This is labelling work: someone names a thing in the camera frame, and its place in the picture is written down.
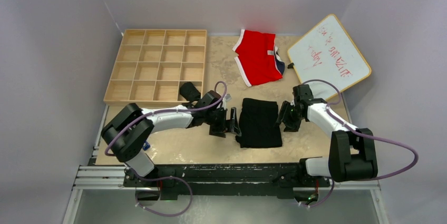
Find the plain black underwear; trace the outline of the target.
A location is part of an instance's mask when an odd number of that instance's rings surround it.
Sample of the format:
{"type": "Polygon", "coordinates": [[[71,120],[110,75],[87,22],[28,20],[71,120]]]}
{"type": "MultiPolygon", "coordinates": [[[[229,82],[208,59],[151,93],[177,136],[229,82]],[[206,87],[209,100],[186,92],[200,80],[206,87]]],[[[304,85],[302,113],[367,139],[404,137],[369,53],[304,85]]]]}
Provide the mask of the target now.
{"type": "Polygon", "coordinates": [[[239,120],[241,135],[236,136],[236,141],[241,148],[281,147],[283,142],[277,118],[277,102],[244,98],[239,120]]]}

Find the black striped underwear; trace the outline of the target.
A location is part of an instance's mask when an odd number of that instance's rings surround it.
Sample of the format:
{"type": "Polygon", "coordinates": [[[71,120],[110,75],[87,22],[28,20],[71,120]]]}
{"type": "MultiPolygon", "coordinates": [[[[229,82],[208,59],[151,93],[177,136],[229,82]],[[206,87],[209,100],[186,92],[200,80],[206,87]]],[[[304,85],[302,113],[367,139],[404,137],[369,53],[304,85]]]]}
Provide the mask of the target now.
{"type": "Polygon", "coordinates": [[[180,85],[179,94],[188,102],[199,101],[201,93],[192,82],[184,82],[180,85]]]}

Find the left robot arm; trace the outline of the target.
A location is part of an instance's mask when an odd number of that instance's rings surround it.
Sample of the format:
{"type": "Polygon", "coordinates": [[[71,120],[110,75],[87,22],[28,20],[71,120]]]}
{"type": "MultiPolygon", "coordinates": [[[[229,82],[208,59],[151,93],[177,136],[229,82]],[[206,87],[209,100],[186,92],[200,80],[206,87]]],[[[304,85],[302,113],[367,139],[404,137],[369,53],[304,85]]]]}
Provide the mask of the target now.
{"type": "Polygon", "coordinates": [[[115,156],[134,173],[145,187],[157,181],[155,165],[143,147],[151,134],[170,130],[188,129],[202,124],[209,125],[209,134],[224,138],[227,133],[241,136],[236,108],[230,109],[227,118],[226,101],[215,91],[207,92],[201,99],[165,109],[143,109],[129,103],[101,131],[107,143],[106,153],[115,156]]]}

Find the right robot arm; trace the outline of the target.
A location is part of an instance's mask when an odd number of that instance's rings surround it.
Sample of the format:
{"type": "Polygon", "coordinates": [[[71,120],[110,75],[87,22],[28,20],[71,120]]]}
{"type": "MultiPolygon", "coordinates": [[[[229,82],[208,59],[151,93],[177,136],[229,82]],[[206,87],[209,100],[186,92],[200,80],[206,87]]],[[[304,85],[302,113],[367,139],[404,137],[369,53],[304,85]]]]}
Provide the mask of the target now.
{"type": "Polygon", "coordinates": [[[372,132],[359,129],[334,114],[328,103],[315,98],[308,84],[293,87],[291,102],[281,105],[276,125],[283,124],[286,132],[297,132],[301,122],[312,122],[329,138],[327,157],[300,159],[297,181],[307,186],[316,177],[332,178],[336,182],[375,179],[378,173],[372,132]]]}

